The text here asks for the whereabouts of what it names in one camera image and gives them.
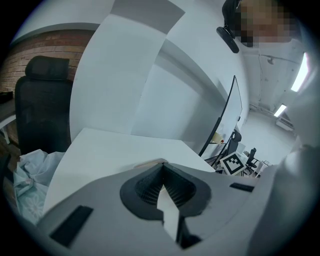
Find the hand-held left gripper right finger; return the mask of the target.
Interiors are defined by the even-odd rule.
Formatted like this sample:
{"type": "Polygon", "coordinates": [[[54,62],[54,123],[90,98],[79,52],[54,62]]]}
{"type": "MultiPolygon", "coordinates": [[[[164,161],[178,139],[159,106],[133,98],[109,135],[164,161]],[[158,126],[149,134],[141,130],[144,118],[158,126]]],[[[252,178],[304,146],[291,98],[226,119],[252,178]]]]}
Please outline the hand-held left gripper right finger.
{"type": "Polygon", "coordinates": [[[182,165],[163,163],[164,185],[177,213],[172,225],[172,246],[163,245],[162,254],[197,247],[227,224],[250,198],[259,180],[207,172],[182,165]]]}

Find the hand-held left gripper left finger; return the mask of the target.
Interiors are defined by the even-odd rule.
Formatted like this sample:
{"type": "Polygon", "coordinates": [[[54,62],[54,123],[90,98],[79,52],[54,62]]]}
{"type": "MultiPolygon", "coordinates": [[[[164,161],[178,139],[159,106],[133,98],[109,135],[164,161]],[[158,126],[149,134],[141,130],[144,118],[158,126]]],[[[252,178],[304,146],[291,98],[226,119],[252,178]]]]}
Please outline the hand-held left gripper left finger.
{"type": "Polygon", "coordinates": [[[38,223],[57,256],[177,256],[158,195],[181,167],[159,163],[96,179],[52,207],[38,223]]]}

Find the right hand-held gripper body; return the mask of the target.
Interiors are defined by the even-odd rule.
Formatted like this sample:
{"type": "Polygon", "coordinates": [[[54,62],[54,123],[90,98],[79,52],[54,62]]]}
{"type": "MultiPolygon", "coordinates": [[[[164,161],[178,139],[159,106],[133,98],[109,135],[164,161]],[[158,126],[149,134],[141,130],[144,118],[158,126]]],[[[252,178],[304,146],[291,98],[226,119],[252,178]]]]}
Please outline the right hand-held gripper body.
{"type": "Polygon", "coordinates": [[[237,151],[223,156],[216,167],[216,172],[228,176],[243,175],[248,156],[237,151]]]}

